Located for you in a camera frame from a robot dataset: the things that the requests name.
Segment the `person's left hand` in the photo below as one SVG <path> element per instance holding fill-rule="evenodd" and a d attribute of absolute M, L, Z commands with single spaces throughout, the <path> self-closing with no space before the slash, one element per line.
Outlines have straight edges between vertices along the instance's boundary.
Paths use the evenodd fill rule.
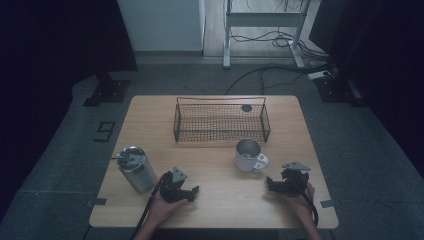
<path fill-rule="evenodd" d="M 166 221 L 176 210 L 185 206 L 187 199 L 178 202 L 168 203 L 163 199 L 160 193 L 156 193 L 153 197 L 153 203 L 147 216 L 147 221 L 155 225 L 160 225 Z"/>

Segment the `black stand base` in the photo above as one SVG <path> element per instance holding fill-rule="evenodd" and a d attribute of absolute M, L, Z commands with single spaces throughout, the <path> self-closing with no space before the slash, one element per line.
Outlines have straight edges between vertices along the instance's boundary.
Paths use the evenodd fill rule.
<path fill-rule="evenodd" d="M 108 72 L 95 74 L 98 84 L 91 97 L 87 98 L 84 107 L 96 107 L 101 103 L 121 103 L 131 84 L 130 80 L 113 80 Z"/>
<path fill-rule="evenodd" d="M 353 107 L 364 107 L 366 102 L 352 80 L 320 78 L 314 81 L 321 100 L 326 103 L 349 103 Z"/>

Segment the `dark curtain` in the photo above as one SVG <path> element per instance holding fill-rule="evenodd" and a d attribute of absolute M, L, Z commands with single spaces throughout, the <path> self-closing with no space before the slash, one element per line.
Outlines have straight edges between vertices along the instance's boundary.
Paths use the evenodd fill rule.
<path fill-rule="evenodd" d="M 0 220 L 65 116 L 73 86 L 136 68 L 118 0 L 0 0 Z"/>
<path fill-rule="evenodd" d="M 309 39 L 424 177 L 424 0 L 319 0 Z"/>

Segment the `person's right hand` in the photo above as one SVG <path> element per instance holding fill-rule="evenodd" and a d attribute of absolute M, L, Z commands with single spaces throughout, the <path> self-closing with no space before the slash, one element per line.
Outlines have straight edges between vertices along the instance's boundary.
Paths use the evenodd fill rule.
<path fill-rule="evenodd" d="M 313 210 L 302 194 L 282 194 L 281 198 L 299 220 L 312 220 Z"/>

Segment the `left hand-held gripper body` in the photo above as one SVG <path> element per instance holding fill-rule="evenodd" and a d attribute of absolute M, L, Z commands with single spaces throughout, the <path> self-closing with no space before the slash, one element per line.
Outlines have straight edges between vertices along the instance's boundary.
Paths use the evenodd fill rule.
<path fill-rule="evenodd" d="M 191 195 L 187 195 L 187 190 L 182 190 L 188 176 L 182 172 L 178 167 L 174 166 L 172 171 L 166 172 L 162 176 L 162 183 L 160 186 L 160 194 L 168 203 L 178 202 Z"/>

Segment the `dark wire mesh basket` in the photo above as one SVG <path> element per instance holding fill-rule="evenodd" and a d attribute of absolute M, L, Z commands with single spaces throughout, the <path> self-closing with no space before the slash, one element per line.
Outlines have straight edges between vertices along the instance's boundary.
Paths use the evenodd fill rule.
<path fill-rule="evenodd" d="M 243 112 L 242 105 L 251 105 Z M 177 97 L 173 133 L 176 142 L 267 142 L 271 133 L 265 97 Z"/>

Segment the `white metal mug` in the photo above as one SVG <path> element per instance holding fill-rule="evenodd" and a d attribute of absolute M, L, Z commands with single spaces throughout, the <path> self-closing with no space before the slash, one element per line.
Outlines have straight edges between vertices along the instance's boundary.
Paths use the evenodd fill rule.
<path fill-rule="evenodd" d="M 269 159 L 262 153 L 261 146 L 254 139 L 242 139 L 236 145 L 236 167 L 243 172 L 265 169 Z"/>

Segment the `white desk frame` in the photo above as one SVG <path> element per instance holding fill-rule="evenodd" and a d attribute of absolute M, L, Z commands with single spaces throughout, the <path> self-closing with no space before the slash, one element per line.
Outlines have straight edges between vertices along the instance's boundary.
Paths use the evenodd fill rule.
<path fill-rule="evenodd" d="M 304 68 L 305 64 L 299 48 L 300 35 L 307 17 L 311 0 L 303 0 L 302 9 L 298 12 L 234 12 L 232 0 L 225 2 L 225 40 L 223 45 L 223 67 L 231 66 L 230 33 L 233 27 L 294 27 L 296 32 L 288 47 L 294 62 L 298 68 Z"/>

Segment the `steel tumbler with lid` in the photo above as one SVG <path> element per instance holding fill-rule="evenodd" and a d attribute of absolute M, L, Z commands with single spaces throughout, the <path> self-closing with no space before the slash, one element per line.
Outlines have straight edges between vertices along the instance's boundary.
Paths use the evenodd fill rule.
<path fill-rule="evenodd" d="M 138 146 L 122 149 L 116 157 L 117 168 L 138 193 L 150 191 L 157 182 L 157 176 L 144 150 Z"/>

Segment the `white power strip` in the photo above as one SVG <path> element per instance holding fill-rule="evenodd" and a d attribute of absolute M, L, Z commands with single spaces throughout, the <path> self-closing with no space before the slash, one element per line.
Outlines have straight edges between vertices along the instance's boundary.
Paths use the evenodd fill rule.
<path fill-rule="evenodd" d="M 328 70 L 324 70 L 324 71 L 319 71 L 319 72 L 314 72 L 314 73 L 310 73 L 308 74 L 308 79 L 309 80 L 315 80 L 315 79 L 320 79 L 320 78 L 327 78 L 330 77 L 331 73 Z"/>

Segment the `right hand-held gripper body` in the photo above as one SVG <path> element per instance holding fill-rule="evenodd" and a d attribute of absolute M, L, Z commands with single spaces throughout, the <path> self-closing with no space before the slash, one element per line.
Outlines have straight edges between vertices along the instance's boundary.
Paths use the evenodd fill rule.
<path fill-rule="evenodd" d="M 309 181 L 310 167 L 299 163 L 291 162 L 282 166 L 282 193 L 300 194 L 307 188 Z"/>

